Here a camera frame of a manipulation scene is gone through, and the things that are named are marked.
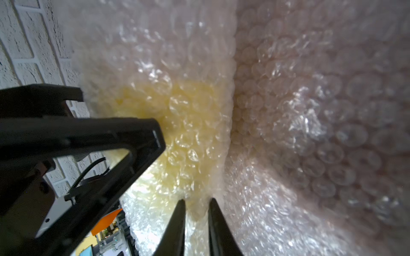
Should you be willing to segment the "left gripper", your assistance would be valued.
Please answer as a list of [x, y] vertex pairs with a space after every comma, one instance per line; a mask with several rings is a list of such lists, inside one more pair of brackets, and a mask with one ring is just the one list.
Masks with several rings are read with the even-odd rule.
[[1, 90], [1, 255], [69, 256], [163, 153], [158, 122], [76, 117], [78, 87]]

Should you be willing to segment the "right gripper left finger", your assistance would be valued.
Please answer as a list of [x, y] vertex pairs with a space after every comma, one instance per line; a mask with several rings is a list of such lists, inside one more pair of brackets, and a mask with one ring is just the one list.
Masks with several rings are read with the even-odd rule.
[[186, 203], [183, 199], [176, 204], [154, 256], [184, 256]]

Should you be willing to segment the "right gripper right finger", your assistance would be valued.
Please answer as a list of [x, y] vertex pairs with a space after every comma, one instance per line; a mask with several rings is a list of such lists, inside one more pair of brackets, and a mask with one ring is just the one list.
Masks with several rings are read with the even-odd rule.
[[243, 256], [215, 198], [209, 202], [208, 232], [211, 256]]

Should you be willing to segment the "yellow plastic wine glass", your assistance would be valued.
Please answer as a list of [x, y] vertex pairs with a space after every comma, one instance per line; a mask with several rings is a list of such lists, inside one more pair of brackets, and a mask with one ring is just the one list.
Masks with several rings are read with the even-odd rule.
[[231, 129], [232, 82], [185, 81], [169, 91], [161, 84], [116, 89], [102, 99], [107, 117], [154, 118], [166, 148], [137, 180], [137, 196], [189, 200], [218, 195]]

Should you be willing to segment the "bubble wrap sheet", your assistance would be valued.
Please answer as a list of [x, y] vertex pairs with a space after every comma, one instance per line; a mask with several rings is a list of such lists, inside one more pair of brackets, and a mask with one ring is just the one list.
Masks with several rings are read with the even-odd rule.
[[[187, 256], [210, 254], [212, 198], [246, 256], [409, 255], [409, 1], [56, 1], [56, 10], [93, 117], [107, 117], [101, 100], [125, 86], [233, 83], [223, 188], [181, 198]], [[137, 197], [133, 185], [120, 201], [150, 256], [180, 199]]]

